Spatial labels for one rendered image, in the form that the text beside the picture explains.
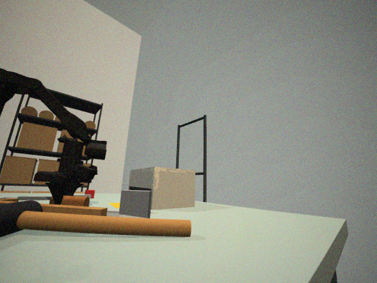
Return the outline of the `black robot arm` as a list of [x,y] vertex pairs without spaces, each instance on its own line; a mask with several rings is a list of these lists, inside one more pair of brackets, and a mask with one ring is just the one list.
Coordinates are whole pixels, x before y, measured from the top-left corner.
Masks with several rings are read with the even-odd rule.
[[[36,95],[62,122],[64,128],[73,137],[68,138],[66,135],[63,135],[57,138],[60,143],[64,143],[62,155],[81,157],[83,147],[86,146],[85,155],[89,159],[105,160],[107,141],[91,140],[87,133],[85,122],[67,111],[52,93],[43,86],[40,80],[0,68],[0,116],[5,103],[12,99],[14,94]],[[82,142],[79,142],[76,138]],[[68,175],[73,176],[76,174],[84,179],[92,180],[98,174],[97,171],[97,166],[84,166],[82,161],[78,164],[77,160],[74,160],[69,168]]]

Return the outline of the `red cube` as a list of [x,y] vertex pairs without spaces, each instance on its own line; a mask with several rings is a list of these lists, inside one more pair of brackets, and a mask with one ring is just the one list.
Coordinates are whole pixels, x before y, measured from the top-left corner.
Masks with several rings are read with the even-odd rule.
[[94,199],[95,190],[85,190],[85,195],[90,194],[91,198]]

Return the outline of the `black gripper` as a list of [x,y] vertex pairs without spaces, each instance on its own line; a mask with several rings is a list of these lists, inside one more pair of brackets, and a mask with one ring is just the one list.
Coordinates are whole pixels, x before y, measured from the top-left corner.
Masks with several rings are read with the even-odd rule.
[[50,182],[46,183],[46,185],[51,191],[56,205],[61,205],[63,196],[73,196],[77,188],[83,185],[81,184],[81,182],[92,182],[91,179],[87,180],[76,174],[74,174],[73,176],[68,175],[69,168],[71,167],[74,160],[77,160],[78,164],[80,164],[80,162],[82,161],[81,157],[73,155],[62,155],[60,159],[57,159],[57,161],[60,162],[58,171],[38,171],[37,173],[35,173],[33,181]]

